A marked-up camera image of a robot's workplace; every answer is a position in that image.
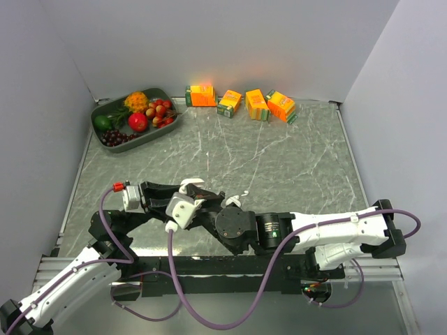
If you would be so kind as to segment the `orange spiky fruit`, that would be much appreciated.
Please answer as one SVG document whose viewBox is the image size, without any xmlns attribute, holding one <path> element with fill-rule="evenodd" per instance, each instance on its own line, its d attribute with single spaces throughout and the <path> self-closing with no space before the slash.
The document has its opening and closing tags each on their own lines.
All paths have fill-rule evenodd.
<svg viewBox="0 0 447 335">
<path fill-rule="evenodd" d="M 132 113 L 144 114 L 149 108 L 149 99 L 143 92 L 135 91 L 126 97 L 123 105 Z"/>
</svg>

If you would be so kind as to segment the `orange green box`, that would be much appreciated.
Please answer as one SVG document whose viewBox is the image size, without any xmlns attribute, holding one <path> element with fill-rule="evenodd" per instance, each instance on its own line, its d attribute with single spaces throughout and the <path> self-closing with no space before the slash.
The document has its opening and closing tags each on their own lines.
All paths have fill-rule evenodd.
<svg viewBox="0 0 447 335">
<path fill-rule="evenodd" d="M 252 120 L 269 121 L 270 109 L 260 89 L 246 91 L 244 102 L 249 116 Z"/>
<path fill-rule="evenodd" d="M 296 104 L 294 100 L 275 90 L 271 90 L 265 96 L 265 99 L 269 110 L 275 117 L 287 124 L 292 124 L 296 120 Z"/>
<path fill-rule="evenodd" d="M 227 118 L 233 118 L 242 101 L 242 94 L 227 90 L 217 105 L 217 113 Z"/>
<path fill-rule="evenodd" d="M 210 85 L 189 85 L 185 90 L 188 107 L 216 107 L 217 93 Z"/>
</svg>

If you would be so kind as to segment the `red pomegranate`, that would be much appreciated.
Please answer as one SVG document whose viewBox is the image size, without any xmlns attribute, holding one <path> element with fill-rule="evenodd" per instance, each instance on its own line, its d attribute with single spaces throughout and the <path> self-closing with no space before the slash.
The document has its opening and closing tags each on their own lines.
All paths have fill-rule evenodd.
<svg viewBox="0 0 447 335">
<path fill-rule="evenodd" d="M 143 132 L 148 127 L 148 119 L 143 113 L 133 113 L 128 118 L 129 127 L 135 132 Z"/>
</svg>

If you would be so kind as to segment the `white square charging case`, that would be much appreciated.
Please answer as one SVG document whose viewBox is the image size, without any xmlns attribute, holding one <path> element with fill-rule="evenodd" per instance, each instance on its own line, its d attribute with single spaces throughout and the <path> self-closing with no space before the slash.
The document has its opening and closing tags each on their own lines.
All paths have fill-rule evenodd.
<svg viewBox="0 0 447 335">
<path fill-rule="evenodd" d="M 240 196 L 239 195 L 234 195 L 234 196 L 231 196 L 231 197 L 229 197 L 227 200 L 226 200 L 226 202 L 225 202 L 225 205 L 228 207 L 228 206 L 236 206 L 236 207 L 241 207 L 242 206 L 242 204 L 241 204 L 241 202 L 240 202 Z"/>
</svg>

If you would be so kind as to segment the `green leafy sprig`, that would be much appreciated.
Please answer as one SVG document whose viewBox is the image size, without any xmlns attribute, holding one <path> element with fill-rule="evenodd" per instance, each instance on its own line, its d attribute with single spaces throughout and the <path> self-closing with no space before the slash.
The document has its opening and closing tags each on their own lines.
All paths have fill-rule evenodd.
<svg viewBox="0 0 447 335">
<path fill-rule="evenodd" d="M 114 129 L 121 128 L 128 120 L 132 111 L 127 107 L 117 108 L 114 112 L 107 115 L 108 120 L 111 122 Z"/>
</svg>

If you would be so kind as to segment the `dark grape bunch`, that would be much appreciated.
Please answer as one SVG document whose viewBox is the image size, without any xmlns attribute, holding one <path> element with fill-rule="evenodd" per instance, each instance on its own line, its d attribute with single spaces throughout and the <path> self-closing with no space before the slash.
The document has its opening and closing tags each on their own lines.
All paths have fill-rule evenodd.
<svg viewBox="0 0 447 335">
<path fill-rule="evenodd" d="M 134 140 L 138 137 L 139 135 L 136 133 L 127 135 L 126 133 L 122 133 L 119 130 L 108 130 L 100 136 L 99 140 L 100 143 L 105 145 L 106 147 L 116 147 L 121 144 L 130 142 L 131 140 Z"/>
</svg>

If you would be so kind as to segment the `white oval earbud case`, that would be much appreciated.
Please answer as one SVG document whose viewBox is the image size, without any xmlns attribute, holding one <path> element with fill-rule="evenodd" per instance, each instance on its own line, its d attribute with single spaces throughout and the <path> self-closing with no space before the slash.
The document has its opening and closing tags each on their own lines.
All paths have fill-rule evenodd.
<svg viewBox="0 0 447 335">
<path fill-rule="evenodd" d="M 188 178 L 184 179 L 180 183 L 179 192 L 181 194 L 187 194 L 187 187 L 188 185 L 193 185 L 198 188 L 202 188 L 205 185 L 205 181 L 201 178 Z"/>
</svg>

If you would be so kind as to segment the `green lime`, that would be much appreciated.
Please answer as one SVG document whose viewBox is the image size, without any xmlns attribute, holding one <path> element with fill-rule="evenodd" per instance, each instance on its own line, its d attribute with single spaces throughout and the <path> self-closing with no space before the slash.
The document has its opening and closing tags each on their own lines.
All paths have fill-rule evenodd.
<svg viewBox="0 0 447 335">
<path fill-rule="evenodd" d="M 105 115 L 98 115 L 94 118 L 94 127 L 101 132 L 110 131 L 113 129 L 111 120 Z"/>
</svg>

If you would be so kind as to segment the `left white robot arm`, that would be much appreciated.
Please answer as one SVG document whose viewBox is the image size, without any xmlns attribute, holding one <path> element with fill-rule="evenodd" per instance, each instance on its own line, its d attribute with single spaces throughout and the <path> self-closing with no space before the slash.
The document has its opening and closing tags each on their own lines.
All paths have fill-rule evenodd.
<svg viewBox="0 0 447 335">
<path fill-rule="evenodd" d="M 100 208 L 91 218 L 93 237 L 80 254 L 43 287 L 20 301 L 8 300 L 1 306 L 1 330 L 5 334 L 52 334 L 52 325 L 95 290 L 115 281 L 128 283 L 147 275 L 139 257 L 131 250 L 129 232 L 152 218 L 167 221 L 166 207 L 176 193 L 186 192 L 186 181 L 179 185 L 144 182 L 116 183 L 104 193 L 121 193 L 123 210 Z"/>
</svg>

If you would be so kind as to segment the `red cherry bunch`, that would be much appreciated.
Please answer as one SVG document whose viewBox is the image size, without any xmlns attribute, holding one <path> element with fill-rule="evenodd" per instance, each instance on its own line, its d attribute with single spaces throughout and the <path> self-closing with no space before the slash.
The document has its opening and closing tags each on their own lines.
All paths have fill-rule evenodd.
<svg viewBox="0 0 447 335">
<path fill-rule="evenodd" d="M 148 103 L 145 115 L 154 128 L 163 128 L 173 123 L 179 112 L 171 100 L 155 99 Z"/>
</svg>

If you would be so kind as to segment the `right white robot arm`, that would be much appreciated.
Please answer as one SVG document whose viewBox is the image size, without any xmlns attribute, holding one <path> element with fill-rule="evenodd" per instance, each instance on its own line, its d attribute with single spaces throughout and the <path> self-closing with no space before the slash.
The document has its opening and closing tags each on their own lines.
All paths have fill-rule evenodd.
<svg viewBox="0 0 447 335">
<path fill-rule="evenodd" d="M 393 212 L 377 202 L 357 212 L 302 214 L 244 210 L 238 195 L 226 197 L 197 184 L 182 184 L 174 218 L 182 229 L 205 228 L 233 255 L 253 250 L 269 254 L 306 255 L 305 270 L 313 278 L 359 255 L 396 258 L 406 251 Z"/>
</svg>

